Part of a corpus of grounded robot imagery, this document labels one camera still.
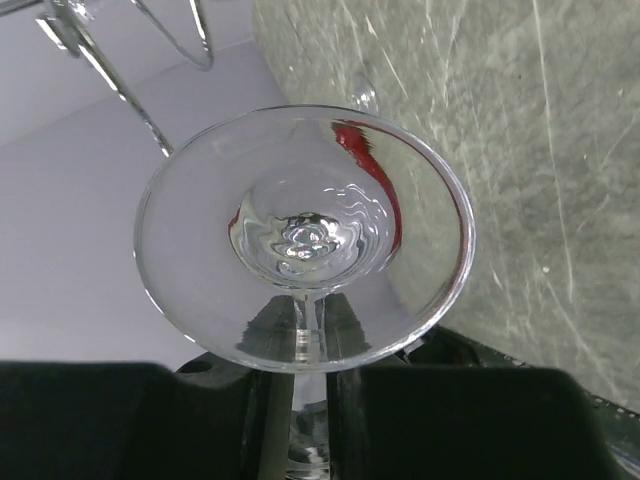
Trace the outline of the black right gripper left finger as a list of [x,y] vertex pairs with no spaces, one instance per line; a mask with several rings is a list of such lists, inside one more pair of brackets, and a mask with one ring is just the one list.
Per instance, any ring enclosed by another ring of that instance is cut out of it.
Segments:
[[1,364],[4,479],[254,479],[259,378],[221,360]]

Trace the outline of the clear wine glass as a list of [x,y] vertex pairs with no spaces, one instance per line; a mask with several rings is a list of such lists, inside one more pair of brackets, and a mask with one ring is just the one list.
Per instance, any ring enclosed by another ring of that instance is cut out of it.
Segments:
[[142,195],[133,255],[187,338],[284,376],[284,474],[329,479],[328,375],[427,333],[475,248],[469,197],[424,141],[361,111],[287,105],[172,152]]

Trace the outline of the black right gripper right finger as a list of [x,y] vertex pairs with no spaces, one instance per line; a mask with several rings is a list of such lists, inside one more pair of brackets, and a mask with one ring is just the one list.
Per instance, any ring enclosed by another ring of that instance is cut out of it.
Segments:
[[329,378],[335,479],[635,479],[639,415],[438,327]]

